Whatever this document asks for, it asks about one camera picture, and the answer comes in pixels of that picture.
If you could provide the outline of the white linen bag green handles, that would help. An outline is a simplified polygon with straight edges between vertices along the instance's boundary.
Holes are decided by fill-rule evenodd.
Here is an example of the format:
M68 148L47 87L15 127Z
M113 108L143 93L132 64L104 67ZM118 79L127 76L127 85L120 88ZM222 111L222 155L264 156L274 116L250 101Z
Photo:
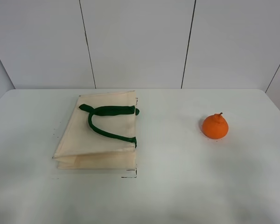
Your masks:
M80 95L53 156L59 169L135 169L135 91Z

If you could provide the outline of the orange with stem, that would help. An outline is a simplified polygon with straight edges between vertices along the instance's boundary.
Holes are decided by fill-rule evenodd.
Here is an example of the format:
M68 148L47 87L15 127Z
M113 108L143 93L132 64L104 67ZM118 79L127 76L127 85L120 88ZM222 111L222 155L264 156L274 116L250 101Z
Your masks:
M229 126L221 113L208 116L202 124L202 132L211 139L221 139L225 137L229 131Z

